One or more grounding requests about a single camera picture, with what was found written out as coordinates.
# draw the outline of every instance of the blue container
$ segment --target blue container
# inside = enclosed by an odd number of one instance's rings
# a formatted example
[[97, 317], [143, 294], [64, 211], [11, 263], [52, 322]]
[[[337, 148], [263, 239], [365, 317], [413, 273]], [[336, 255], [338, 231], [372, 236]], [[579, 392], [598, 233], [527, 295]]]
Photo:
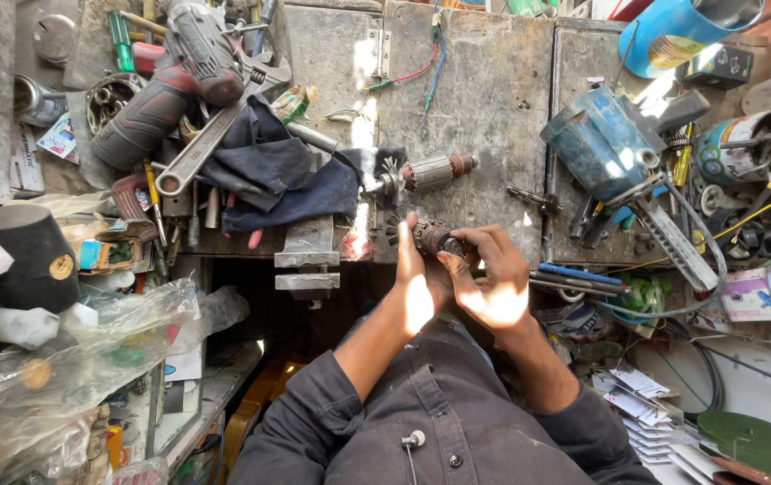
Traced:
[[585, 93], [542, 129], [560, 160], [604, 204], [646, 181], [652, 146], [608, 87]]
[[736, 28], [724, 28], [694, 9], [691, 0], [655, 0], [619, 36], [619, 57], [634, 43], [625, 66], [641, 78], [658, 78], [724, 37], [754, 24], [759, 15]]

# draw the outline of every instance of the adjustable wrench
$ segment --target adjustable wrench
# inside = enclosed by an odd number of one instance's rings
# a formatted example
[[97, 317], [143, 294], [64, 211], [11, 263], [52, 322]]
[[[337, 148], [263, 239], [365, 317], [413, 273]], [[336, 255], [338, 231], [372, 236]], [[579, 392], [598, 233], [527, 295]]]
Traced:
[[256, 59], [241, 54], [245, 94], [238, 101], [212, 116], [200, 133], [182, 150], [182, 153], [161, 172], [155, 181], [161, 195], [177, 197], [194, 180], [194, 176], [227, 135], [235, 117], [239, 116], [247, 106], [249, 96], [268, 93], [292, 79], [290, 63], [286, 59], [281, 59], [279, 67], [267, 66], [263, 61], [269, 59], [271, 59], [271, 53], [261, 54]]

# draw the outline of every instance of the red wire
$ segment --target red wire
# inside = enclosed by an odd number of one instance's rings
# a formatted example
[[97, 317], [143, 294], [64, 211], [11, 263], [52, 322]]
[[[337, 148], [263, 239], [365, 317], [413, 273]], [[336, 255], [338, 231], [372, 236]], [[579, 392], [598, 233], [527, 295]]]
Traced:
[[395, 79], [395, 80], [393, 80], [393, 81], [391, 81], [391, 82], [392, 82], [392, 83], [396, 83], [396, 82], [398, 82], [398, 81], [403, 81], [404, 79], [413, 78], [413, 77], [415, 77], [415, 76], [417, 76], [417, 75], [421, 74], [422, 72], [425, 72], [425, 71], [427, 71], [427, 68], [428, 68], [428, 67], [430, 67], [430, 66], [432, 66], [432, 65], [433, 65], [433, 63], [434, 63], [434, 60], [436, 59], [436, 48], [437, 48], [437, 46], [439, 46], [439, 44], [438, 44], [438, 43], [436, 43], [436, 42], [434, 42], [434, 54], [433, 54], [432, 56], [430, 56], [430, 62], [428, 62], [428, 63], [427, 63], [427, 65], [426, 65], [426, 66], [424, 66], [424, 67], [423, 67], [423, 68], [422, 68], [420, 71], [418, 71], [418, 72], [413, 72], [413, 73], [411, 73], [411, 74], [408, 74], [408, 75], [406, 75], [406, 76], [403, 76], [402, 78], [397, 78], [397, 79]]

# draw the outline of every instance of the power tool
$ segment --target power tool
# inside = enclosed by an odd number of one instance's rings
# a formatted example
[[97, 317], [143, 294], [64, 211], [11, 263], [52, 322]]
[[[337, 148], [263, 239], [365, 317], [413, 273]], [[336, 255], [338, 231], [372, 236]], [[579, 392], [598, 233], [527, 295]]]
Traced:
[[203, 0], [170, 0], [166, 53], [149, 84], [92, 139], [92, 152], [109, 165], [132, 170], [178, 126], [190, 101], [219, 107], [245, 91], [223, 19]]

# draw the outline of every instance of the hand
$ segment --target hand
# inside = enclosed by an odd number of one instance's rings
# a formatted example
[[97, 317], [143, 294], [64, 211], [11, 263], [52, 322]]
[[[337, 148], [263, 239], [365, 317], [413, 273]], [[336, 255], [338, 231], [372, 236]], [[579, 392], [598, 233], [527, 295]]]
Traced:
[[451, 275], [457, 304], [496, 336], [530, 326], [529, 264], [505, 230], [493, 225], [451, 235], [477, 248], [487, 273], [473, 280], [466, 261], [445, 251], [436, 255]]
[[441, 265], [424, 261], [412, 237], [418, 215], [410, 212], [397, 226], [397, 278], [391, 295], [406, 308], [406, 327], [415, 335], [454, 294]]

